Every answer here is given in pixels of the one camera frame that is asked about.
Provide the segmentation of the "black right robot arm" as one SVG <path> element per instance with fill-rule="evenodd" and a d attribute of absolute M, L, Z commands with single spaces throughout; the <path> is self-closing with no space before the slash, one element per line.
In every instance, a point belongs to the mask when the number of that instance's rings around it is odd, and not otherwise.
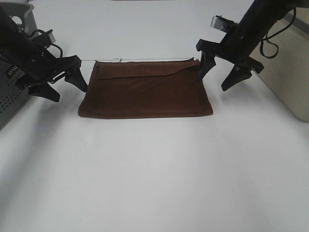
<path fill-rule="evenodd" d="M 234 65 L 221 85 L 223 91 L 249 79 L 252 72 L 260 73 L 263 64 L 251 58 L 250 54 L 258 44 L 267 40 L 267 33 L 278 20 L 297 7 L 307 6 L 306 0 L 255 0 L 238 23 L 214 16 L 211 27 L 224 32 L 225 36 L 220 43 L 200 39 L 196 44 L 197 51 L 201 52 L 197 81 L 202 81 L 216 65 L 216 57 Z"/>

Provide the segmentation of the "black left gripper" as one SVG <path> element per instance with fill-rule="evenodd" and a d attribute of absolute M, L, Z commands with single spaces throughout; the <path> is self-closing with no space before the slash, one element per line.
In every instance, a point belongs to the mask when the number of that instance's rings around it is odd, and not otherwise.
<path fill-rule="evenodd" d="M 31 96 L 42 97 L 54 102 L 59 102 L 60 94 L 50 84 L 64 78 L 66 82 L 76 86 L 82 92 L 87 92 L 81 71 L 81 60 L 77 55 L 71 57 L 55 58 L 51 62 L 31 62 L 29 66 L 20 68 L 25 75 L 16 82 L 18 88 L 28 88 Z"/>

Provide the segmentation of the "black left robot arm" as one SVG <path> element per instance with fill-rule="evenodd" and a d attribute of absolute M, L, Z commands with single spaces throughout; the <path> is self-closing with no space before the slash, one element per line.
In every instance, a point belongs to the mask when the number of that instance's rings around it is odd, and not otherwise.
<path fill-rule="evenodd" d="M 19 89 L 27 89 L 31 96 L 43 97 L 58 102 L 60 95 L 50 85 L 64 78 L 66 82 L 87 91 L 81 71 L 81 60 L 77 55 L 56 58 L 48 48 L 58 47 L 54 43 L 52 30 L 26 32 L 26 24 L 16 24 L 12 17 L 32 19 L 30 4 L 2 2 L 0 4 L 0 54 L 4 60 L 17 66 L 24 75 L 16 82 Z"/>

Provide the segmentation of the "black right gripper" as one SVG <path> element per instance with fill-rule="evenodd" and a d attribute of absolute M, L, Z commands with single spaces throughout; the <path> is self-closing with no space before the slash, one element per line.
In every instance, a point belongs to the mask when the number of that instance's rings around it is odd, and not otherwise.
<path fill-rule="evenodd" d="M 252 76 L 251 70 L 260 73 L 264 66 L 261 62 L 250 57 L 254 50 L 251 41 L 246 38 L 246 33 L 239 26 L 231 29 L 220 43 L 200 39 L 196 44 L 197 51 L 201 52 L 200 67 L 197 81 L 201 82 L 205 75 L 216 65 L 215 57 L 225 59 L 234 66 L 230 74 L 221 84 L 223 91 Z"/>

